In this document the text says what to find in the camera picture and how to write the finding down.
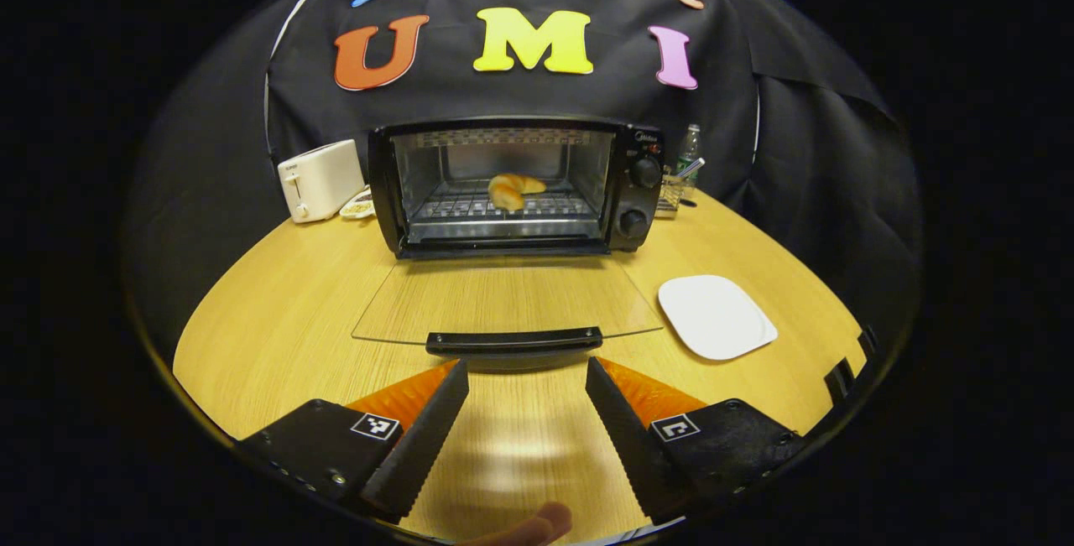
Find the wooden table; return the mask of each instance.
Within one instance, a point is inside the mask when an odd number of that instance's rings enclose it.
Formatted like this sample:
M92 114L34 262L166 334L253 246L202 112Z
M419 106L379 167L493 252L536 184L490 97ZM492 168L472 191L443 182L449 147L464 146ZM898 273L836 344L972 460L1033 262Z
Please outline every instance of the wooden table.
M625 273L648 302L640 313L651 316L639 321L655 319L656 329L606 339L592 353L709 403L741 398L804 434L831 407L824 375L844 357L855 374L863 365L860 329L836 294L778 243L703 193L696 199L697 207L657 219L636 253L601 260L608 275ZM420 345L354 337L360 324L376 329L393 321L391 308L376 311L378 289L390 275L405 288L418 277L398 273L401 263L421 262L396 261L375 218L288 219L205 296L179 341L175 376L209 418L245 439L311 398L347 404L441 363ZM465 262L459 263L463 272ZM693 354L663 315L657 290L697 274L741 286L779 337L730 361ZM586 303L571 302L576 312L579 304L584 314ZM485 317L469 321L498 316ZM584 383L584 359L533 372L471 369L469 397L400 527L464 540L504 529L547 500L574 512L564 542L648 525Z

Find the yellow letter m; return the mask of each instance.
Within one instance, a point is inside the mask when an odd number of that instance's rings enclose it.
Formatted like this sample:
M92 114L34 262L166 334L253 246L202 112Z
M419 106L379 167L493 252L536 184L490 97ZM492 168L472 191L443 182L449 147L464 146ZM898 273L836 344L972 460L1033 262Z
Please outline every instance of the yellow letter m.
M533 70L551 46L552 53L545 60L545 68L552 72L575 74L593 72L593 63L585 58L585 26L590 16L583 13L554 12L540 28L534 28L514 8L483 9L477 12L477 16L483 19L485 29L484 52L474 60L475 70L510 70L514 66L514 60L507 56L507 44L510 43L526 70Z

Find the small dish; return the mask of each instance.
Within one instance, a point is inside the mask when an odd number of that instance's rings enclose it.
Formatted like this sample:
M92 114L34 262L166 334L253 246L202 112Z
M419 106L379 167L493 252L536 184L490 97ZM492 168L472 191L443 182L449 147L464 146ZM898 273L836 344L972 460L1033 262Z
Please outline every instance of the small dish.
M339 216L348 219L360 219L375 214L377 211L373 207L373 192L369 186L365 186L343 205L343 209L339 209Z
M702 358L734 359L780 335L750 294L726 277L669 279L658 298L679 337Z

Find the oven door handle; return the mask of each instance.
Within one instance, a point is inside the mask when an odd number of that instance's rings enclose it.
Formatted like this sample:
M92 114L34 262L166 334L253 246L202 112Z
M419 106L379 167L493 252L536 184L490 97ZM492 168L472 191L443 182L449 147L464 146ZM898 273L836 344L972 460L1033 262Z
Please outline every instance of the oven door handle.
M430 332L425 350L446 357L496 359L578 353L603 343L596 326L537 332Z

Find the bread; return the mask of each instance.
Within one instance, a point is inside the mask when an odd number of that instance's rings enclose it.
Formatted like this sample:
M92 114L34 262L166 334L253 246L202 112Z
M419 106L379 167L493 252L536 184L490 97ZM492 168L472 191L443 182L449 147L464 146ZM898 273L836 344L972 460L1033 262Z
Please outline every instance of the bread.
M493 206L508 212L521 211L525 206L522 195L504 183L489 186L489 198L492 199Z
M540 193L545 191L545 183L540 179L533 178L527 175L514 175L513 173L500 173L489 182L489 190L492 190L492 186L495 185L506 185L511 189L518 191L518 193Z
M513 212L521 210L525 202L523 193L540 193L545 183L540 179L513 173L500 173L489 182L489 198L497 209Z

